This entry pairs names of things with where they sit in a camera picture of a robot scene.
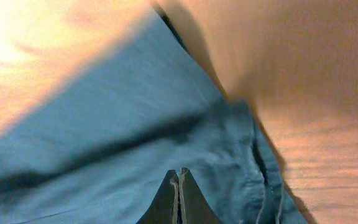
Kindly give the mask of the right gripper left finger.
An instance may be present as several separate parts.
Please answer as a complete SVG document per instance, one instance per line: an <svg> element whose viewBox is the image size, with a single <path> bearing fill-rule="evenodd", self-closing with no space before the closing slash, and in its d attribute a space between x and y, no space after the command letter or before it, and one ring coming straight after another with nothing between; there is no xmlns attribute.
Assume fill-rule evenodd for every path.
<svg viewBox="0 0 358 224"><path fill-rule="evenodd" d="M147 211L137 224L177 224L179 205L178 175L169 170Z"/></svg>

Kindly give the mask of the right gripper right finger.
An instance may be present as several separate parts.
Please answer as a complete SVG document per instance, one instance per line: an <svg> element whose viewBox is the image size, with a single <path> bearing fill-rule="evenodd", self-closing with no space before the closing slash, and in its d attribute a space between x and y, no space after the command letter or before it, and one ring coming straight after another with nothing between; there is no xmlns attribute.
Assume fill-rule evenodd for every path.
<svg viewBox="0 0 358 224"><path fill-rule="evenodd" d="M223 224L186 167L181 169L179 176L179 196L182 224Z"/></svg>

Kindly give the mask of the navy blue shorts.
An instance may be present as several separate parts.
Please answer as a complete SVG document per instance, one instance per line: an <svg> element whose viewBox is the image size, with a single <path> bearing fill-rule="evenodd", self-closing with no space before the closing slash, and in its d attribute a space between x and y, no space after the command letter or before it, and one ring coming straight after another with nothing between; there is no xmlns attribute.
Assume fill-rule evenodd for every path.
<svg viewBox="0 0 358 224"><path fill-rule="evenodd" d="M304 223L247 103L228 102L154 11L0 136L0 223L135 223L183 167L224 223Z"/></svg>

